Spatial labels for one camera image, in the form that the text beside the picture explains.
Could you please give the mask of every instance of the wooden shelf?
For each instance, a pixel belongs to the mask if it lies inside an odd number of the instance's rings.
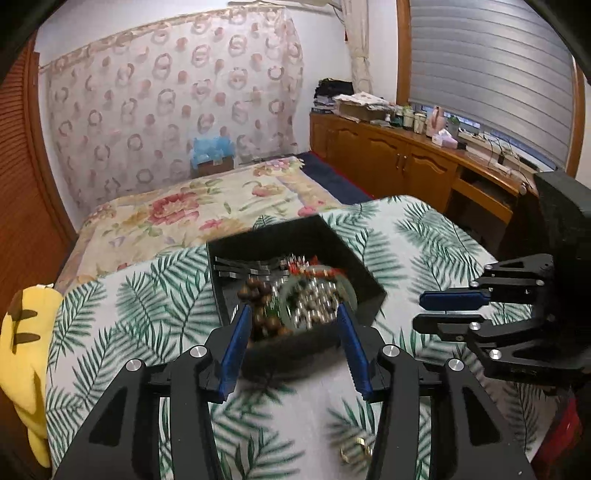
[[[511,220],[513,212],[509,207],[503,205],[496,198],[479,190],[477,187],[471,185],[465,180],[462,180],[459,177],[456,178],[452,184],[452,190],[455,190],[465,197],[468,197],[470,200],[478,203],[486,210],[491,212],[494,216],[500,218],[503,222],[509,223]]]

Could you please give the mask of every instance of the curtain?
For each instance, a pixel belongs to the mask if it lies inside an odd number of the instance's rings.
[[[342,0],[355,93],[372,92],[369,75],[369,21],[367,0]]]
[[[303,78],[289,13],[237,7],[172,18],[79,48],[42,69],[51,134],[83,213],[190,178],[195,138],[236,156],[297,151]]]

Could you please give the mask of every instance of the navy blue blanket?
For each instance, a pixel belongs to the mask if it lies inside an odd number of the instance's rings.
[[[371,200],[363,190],[335,172],[332,167],[312,152],[301,153],[296,157],[304,161],[302,171],[316,183],[322,185],[340,203],[352,205]]]

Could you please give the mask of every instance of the yellow plush toy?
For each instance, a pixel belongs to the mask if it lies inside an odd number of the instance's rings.
[[[0,387],[28,430],[37,461],[51,466],[45,420],[45,374],[62,296],[45,285],[19,291],[0,329]]]

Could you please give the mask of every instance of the white wall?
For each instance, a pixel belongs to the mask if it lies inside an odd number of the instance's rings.
[[[396,0],[368,0],[369,73],[374,95],[396,101],[398,16]]]
[[[40,54],[40,64],[45,65],[91,41],[128,28],[226,6],[223,0],[68,0],[40,27],[35,50]],[[307,151],[310,149],[309,112],[318,81],[327,77],[351,80],[351,65],[344,41],[345,29],[331,8],[296,6],[289,10],[304,57],[304,84],[294,117],[294,135],[300,150]],[[39,105],[51,169],[66,211],[78,230],[83,219],[67,191],[51,142],[48,116],[45,115],[46,89],[42,86],[39,88]]]

